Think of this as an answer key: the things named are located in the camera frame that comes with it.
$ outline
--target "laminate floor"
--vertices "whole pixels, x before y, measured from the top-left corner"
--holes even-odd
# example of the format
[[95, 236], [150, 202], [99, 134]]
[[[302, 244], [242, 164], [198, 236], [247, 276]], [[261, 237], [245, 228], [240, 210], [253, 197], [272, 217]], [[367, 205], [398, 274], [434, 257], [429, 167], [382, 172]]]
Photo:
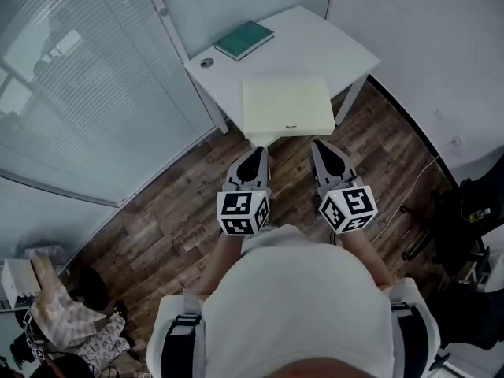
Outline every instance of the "laminate floor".
[[[335, 98], [335, 108], [345, 94]], [[321, 139], [348, 154], [358, 175], [372, 188], [380, 213], [367, 228], [370, 239], [384, 228], [417, 175], [433, 159], [410, 125], [369, 83], [343, 124]], [[329, 226], [317, 219], [311, 199], [315, 191], [308, 159], [312, 140], [280, 139], [269, 148], [272, 220], [277, 225], [296, 225], [310, 239], [328, 242]], [[160, 299], [198, 281], [217, 241], [217, 192], [228, 166], [249, 149], [234, 126], [227, 135], [213, 133], [130, 202], [73, 261], [71, 272], [92, 266], [106, 282], [111, 298], [124, 300], [129, 319], [126, 330], [142, 357]], [[448, 187], [435, 163], [422, 174], [405, 204], [430, 216], [430, 191]], [[428, 289], [431, 273], [443, 273], [428, 261], [432, 248], [408, 263], [401, 259], [401, 252], [426, 234], [424, 226], [398, 212], [374, 243], [394, 277], [410, 274], [421, 290]], [[138, 372], [139, 363], [126, 354], [115, 364], [121, 376]]]

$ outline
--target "table leg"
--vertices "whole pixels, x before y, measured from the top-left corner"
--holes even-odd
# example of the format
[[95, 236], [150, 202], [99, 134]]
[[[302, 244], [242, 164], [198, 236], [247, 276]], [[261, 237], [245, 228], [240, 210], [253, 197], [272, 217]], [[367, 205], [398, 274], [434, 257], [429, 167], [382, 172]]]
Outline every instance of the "table leg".
[[345, 119], [345, 116], [348, 114], [348, 111], [350, 111], [350, 107], [352, 106], [356, 97], [358, 96], [362, 86], [364, 85], [364, 82], [368, 78], [368, 75], [369, 74], [363, 75], [360, 79], [356, 80], [355, 83], [353, 83], [352, 86], [350, 87], [350, 90], [348, 91], [348, 94], [346, 94], [343, 104], [339, 108], [339, 111], [336, 114], [336, 117], [334, 118], [336, 126], [340, 126], [343, 120]]
[[211, 97], [206, 93], [205, 90], [203, 90], [198, 82], [194, 80], [192, 77], [191, 79], [193, 80], [193, 84], [196, 88], [196, 91], [198, 92], [198, 95], [200, 99], [203, 102], [203, 105], [206, 108], [206, 111], [210, 115], [210, 118], [212, 119], [212, 122], [220, 129], [220, 131], [223, 134], [226, 134], [229, 132], [229, 128], [226, 125], [226, 121], [224, 120], [224, 117], [222, 116], [222, 112], [219, 109], [219, 106], [211, 99]]

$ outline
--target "cable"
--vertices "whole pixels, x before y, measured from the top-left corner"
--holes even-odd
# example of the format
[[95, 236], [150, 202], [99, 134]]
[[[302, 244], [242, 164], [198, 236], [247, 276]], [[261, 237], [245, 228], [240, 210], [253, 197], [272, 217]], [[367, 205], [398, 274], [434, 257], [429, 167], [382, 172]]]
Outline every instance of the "cable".
[[[453, 139], [451, 140], [449, 143], [445, 144], [444, 146], [441, 146], [439, 149], [437, 149], [438, 152], [440, 152], [443, 148], [445, 147], [448, 147], [452, 144], [457, 144], [458, 141], [456, 139]], [[405, 200], [407, 200], [408, 196], [410, 196], [411, 192], [413, 191], [413, 188], [415, 187], [415, 185], [417, 184], [417, 181], [418, 179], [420, 178], [421, 174], [424, 173], [425, 169], [427, 169], [428, 167], [430, 167], [432, 164], [435, 163], [435, 161], [440, 157], [441, 154], [438, 154], [431, 162], [429, 162], [421, 171], [420, 173], [418, 174], [417, 178], [415, 179], [415, 181], [413, 182], [413, 185], [411, 186], [411, 188], [409, 189], [408, 193], [406, 193], [406, 196], [404, 197], [404, 199], [401, 201], [401, 204], [398, 206], [398, 208], [394, 211], [394, 213], [392, 214], [392, 217], [390, 218], [390, 220], [388, 221], [387, 225], [385, 225], [385, 228], [383, 230], [380, 231], [380, 234], [378, 234], [375, 239], [373, 241], [371, 241], [371, 244], [373, 245], [374, 242], [379, 238], [381, 237], [381, 235], [385, 232], [385, 230], [388, 228], [388, 226], [390, 225], [390, 223], [392, 222], [392, 220], [394, 219], [394, 216], [395, 214], [397, 214], [397, 212], [399, 211], [399, 209], [401, 209], [401, 206], [402, 204], [405, 202]]]
[[116, 367], [114, 367], [113, 365], [112, 365], [111, 367], [109, 367], [109, 377], [108, 377], [108, 378], [110, 378], [110, 370], [111, 370], [111, 369], [115, 369], [115, 370], [116, 370], [116, 378], [119, 378], [119, 377], [120, 377], [120, 375], [119, 375], [119, 371], [117, 371], [117, 368], [116, 368]]
[[331, 7], [331, 0], [328, 0], [328, 8], [325, 10], [325, 16], [324, 19], [328, 19], [328, 14], [329, 14], [329, 8]]
[[100, 374], [100, 376], [99, 376], [98, 378], [102, 378], [103, 373], [104, 373], [107, 369], [109, 370], [109, 376], [110, 376], [110, 369], [109, 369], [109, 368], [110, 368], [110, 365], [111, 365], [114, 361], [116, 361], [116, 359], [117, 359], [117, 358], [118, 358], [121, 354], [122, 354], [122, 353], [119, 353], [116, 357], [114, 357], [114, 358], [110, 361], [110, 363], [109, 363], [109, 364], [108, 364], [108, 365], [107, 365], [107, 366], [106, 366], [106, 367], [102, 370], [102, 373]]

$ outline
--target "white cube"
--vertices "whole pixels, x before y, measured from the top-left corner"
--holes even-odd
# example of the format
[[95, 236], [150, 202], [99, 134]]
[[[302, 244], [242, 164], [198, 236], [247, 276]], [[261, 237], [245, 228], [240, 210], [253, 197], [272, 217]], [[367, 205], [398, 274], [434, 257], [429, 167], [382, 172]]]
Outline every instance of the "white cube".
[[226, 235], [257, 234], [266, 222], [266, 191], [233, 191], [217, 194], [217, 219]]
[[364, 228], [378, 214], [369, 186], [329, 191], [318, 210], [336, 234]]
[[28, 259], [5, 259], [2, 286], [12, 309], [27, 308], [40, 293], [32, 263]]

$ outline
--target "black strap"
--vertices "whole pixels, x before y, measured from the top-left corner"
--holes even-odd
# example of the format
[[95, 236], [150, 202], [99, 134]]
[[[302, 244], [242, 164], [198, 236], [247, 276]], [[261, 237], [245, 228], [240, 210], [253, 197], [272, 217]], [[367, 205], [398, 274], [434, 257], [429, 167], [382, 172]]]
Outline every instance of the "black strap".
[[429, 367], [429, 371], [434, 371], [435, 369], [439, 369], [443, 366], [445, 362], [447, 362], [448, 358], [450, 358], [451, 354], [446, 353], [444, 356], [436, 355], [435, 356], [435, 361], [432, 363], [432, 365]]
[[404, 377], [420, 378], [428, 360], [427, 328], [417, 307], [404, 305], [411, 311], [409, 315], [398, 317], [404, 342]]
[[[162, 378], [191, 378], [195, 352], [196, 331], [194, 327], [201, 315], [179, 315], [170, 326], [161, 353]], [[187, 335], [173, 335], [177, 326], [192, 327]]]

